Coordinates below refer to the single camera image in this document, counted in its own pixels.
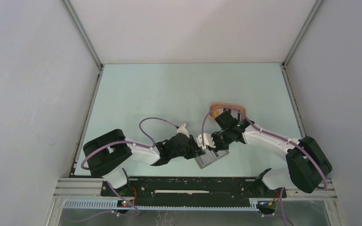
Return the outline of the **grey card holder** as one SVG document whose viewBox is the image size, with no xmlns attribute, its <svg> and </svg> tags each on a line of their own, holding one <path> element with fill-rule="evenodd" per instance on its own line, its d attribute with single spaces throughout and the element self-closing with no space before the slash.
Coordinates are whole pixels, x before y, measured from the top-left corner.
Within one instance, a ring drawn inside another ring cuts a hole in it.
<svg viewBox="0 0 362 226">
<path fill-rule="evenodd" d="M 195 161 L 198 164 L 198 166 L 201 169 L 203 169 L 228 154 L 229 154 L 228 150 L 222 150 L 222 151 L 217 151 L 217 152 L 205 150 L 205 154 L 196 157 Z"/>
</svg>

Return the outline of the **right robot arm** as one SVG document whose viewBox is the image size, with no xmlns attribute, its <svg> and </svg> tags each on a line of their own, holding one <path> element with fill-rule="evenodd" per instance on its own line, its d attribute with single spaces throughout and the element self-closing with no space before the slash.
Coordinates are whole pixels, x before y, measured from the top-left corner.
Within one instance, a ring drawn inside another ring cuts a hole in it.
<svg viewBox="0 0 362 226">
<path fill-rule="evenodd" d="M 286 162 L 284 168 L 266 169 L 260 174 L 259 181 L 255 184 L 258 195 L 267 197 L 275 189 L 283 187 L 296 187 L 308 194 L 316 188 L 327 188 L 327 185 L 320 184 L 333 168 L 314 138 L 281 136 L 247 118 L 235 118 L 230 111 L 222 112 L 215 121 L 221 131 L 208 136 L 211 150 L 228 150 L 230 144 L 241 142 L 263 148 Z"/>
</svg>

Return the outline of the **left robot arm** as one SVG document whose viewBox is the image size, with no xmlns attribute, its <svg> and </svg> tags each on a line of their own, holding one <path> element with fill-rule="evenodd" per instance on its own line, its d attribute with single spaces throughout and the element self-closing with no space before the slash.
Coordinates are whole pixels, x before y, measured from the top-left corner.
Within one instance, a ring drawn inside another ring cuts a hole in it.
<svg viewBox="0 0 362 226">
<path fill-rule="evenodd" d="M 81 168 L 89 170 L 93 177 L 103 178 L 119 196 L 127 195 L 130 190 L 126 171 L 120 167 L 125 161 L 162 166 L 175 158 L 189 160 L 205 154 L 192 135 L 178 132 L 170 139 L 149 146 L 127 139 L 121 129 L 87 142 L 83 152 L 85 159 Z"/>
</svg>

